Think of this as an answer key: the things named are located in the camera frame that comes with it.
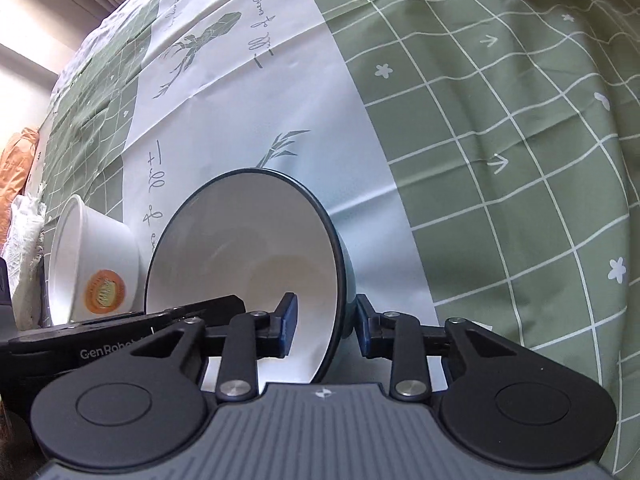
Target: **orange circular sticker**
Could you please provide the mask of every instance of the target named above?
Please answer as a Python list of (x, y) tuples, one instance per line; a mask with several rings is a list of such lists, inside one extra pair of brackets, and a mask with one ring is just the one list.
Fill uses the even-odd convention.
[(108, 314), (124, 300), (122, 278), (112, 270), (99, 270), (88, 281), (84, 290), (84, 305), (94, 314)]

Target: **black bracket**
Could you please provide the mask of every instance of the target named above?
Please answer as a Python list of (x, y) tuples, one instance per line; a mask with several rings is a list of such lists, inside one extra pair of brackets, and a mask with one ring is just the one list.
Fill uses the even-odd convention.
[(122, 314), (18, 332), (0, 258), (0, 395), (12, 412), (28, 421), (35, 396), (52, 380), (188, 317), (206, 326), (226, 325), (243, 313), (237, 296), (169, 308), (155, 314)]
[[(420, 326), (378, 314), (356, 297), (362, 355), (391, 359), (389, 394), (429, 404), (448, 433), (491, 462), (556, 469), (599, 459), (615, 428), (609, 394), (590, 378), (466, 319)], [(431, 396), (427, 355), (441, 356), (449, 384)]]
[[(85, 469), (171, 456), (220, 402), (257, 396), (256, 359), (288, 354), (297, 312), (287, 293), (273, 313), (237, 314), (228, 326), (179, 321), (46, 386), (31, 410), (33, 434), (47, 455)], [(215, 397), (199, 388), (212, 356), (222, 356)]]

